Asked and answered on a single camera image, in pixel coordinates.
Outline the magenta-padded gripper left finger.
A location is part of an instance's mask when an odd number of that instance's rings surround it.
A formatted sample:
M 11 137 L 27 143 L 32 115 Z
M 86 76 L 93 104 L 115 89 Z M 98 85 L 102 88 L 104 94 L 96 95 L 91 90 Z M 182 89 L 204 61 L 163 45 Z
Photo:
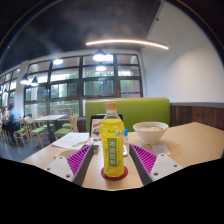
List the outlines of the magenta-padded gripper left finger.
M 58 156 L 45 170 L 81 186 L 93 155 L 93 146 L 88 145 L 68 157 Z

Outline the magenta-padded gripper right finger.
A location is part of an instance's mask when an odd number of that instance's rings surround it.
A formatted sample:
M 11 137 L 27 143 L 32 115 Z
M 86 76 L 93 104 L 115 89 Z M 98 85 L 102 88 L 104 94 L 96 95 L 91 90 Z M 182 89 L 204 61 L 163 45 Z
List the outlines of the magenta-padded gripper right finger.
M 164 153 L 155 154 L 134 144 L 129 145 L 129 154 L 144 185 L 182 169 L 182 166 L 168 155 Z

